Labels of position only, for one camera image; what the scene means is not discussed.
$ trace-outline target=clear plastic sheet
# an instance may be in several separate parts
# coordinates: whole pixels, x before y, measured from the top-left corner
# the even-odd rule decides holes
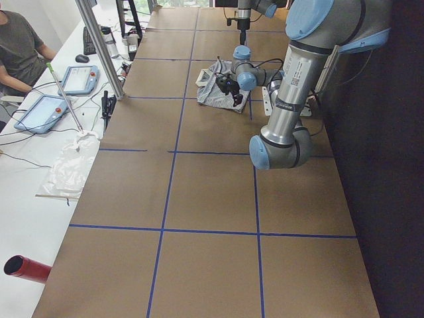
[[[36,196],[79,199],[99,145],[92,136],[79,140],[79,151],[72,142],[65,145]]]

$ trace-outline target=cloth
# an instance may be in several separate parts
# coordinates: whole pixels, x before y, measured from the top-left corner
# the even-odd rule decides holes
[[[230,109],[232,111],[236,111],[237,113],[243,112],[244,106],[247,102],[247,97],[249,96],[249,92],[240,90],[240,94],[243,95],[243,100],[240,105],[233,107],[233,96],[231,96],[231,94],[225,95],[215,83],[217,78],[215,73],[226,74],[231,72],[231,64],[231,61],[218,60],[209,67],[209,70],[212,72],[212,76],[204,73],[201,81],[206,81],[207,83],[206,86],[199,87],[197,90],[198,103],[216,108]]]
[[[8,21],[0,25],[0,66],[5,66],[10,76],[33,86],[47,67],[36,51],[43,41],[22,15],[2,12]],[[24,94],[10,87],[4,87],[3,91],[5,95]]]

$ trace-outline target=white table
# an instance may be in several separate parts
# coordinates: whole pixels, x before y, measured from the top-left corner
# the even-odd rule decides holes
[[[105,26],[114,27],[114,17],[99,16],[97,20]],[[83,52],[82,44],[83,23],[81,22],[73,31],[69,39],[60,49],[52,61],[53,68],[61,78],[68,66],[77,65],[74,58]],[[118,45],[121,54],[123,47]],[[101,86],[108,82],[105,72],[97,55],[90,55],[87,65],[96,65],[100,69],[99,81],[93,93],[100,93],[93,98],[99,105],[103,91],[108,90],[109,96],[113,94],[110,85],[102,90]],[[114,59],[115,69],[122,64],[123,59]],[[37,82],[53,81],[50,72],[46,70]],[[57,95],[58,88],[55,85],[41,87],[41,92],[49,95]],[[28,109],[40,96],[37,92],[30,93],[20,109]],[[79,97],[75,102],[78,107],[89,97]],[[93,130],[102,136],[103,119],[101,111],[92,101],[76,110],[76,115],[86,130]],[[28,132],[17,132],[13,128],[15,120],[11,119],[0,134],[0,144],[24,139],[30,134]],[[58,122],[53,129],[65,130],[76,128],[76,124],[70,114]],[[61,149],[76,136],[76,131],[50,132],[44,135],[35,135],[25,141],[0,146],[0,149],[11,156],[24,158],[40,165],[51,166],[60,155]],[[0,155],[0,316],[14,318],[29,318],[35,310],[40,299],[44,285],[7,276],[3,273],[6,261],[17,254],[22,254],[31,259],[47,265],[53,265],[59,247],[68,228],[70,219],[76,208],[75,201],[67,202],[65,199],[54,199],[47,197],[36,197],[40,184],[48,173],[46,168],[37,168],[27,162],[15,160],[5,155]]]

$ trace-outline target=person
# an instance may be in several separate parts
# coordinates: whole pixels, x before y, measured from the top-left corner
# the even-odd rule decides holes
[[[55,55],[22,15],[1,10],[0,4],[0,83],[4,95],[25,96],[46,69],[46,61]]]

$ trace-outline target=computer mouse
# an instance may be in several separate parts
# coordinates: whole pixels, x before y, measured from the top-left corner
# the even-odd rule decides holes
[[[78,63],[88,63],[90,61],[90,59],[89,59],[88,56],[85,56],[83,54],[78,54],[75,57],[75,61],[78,62]]]

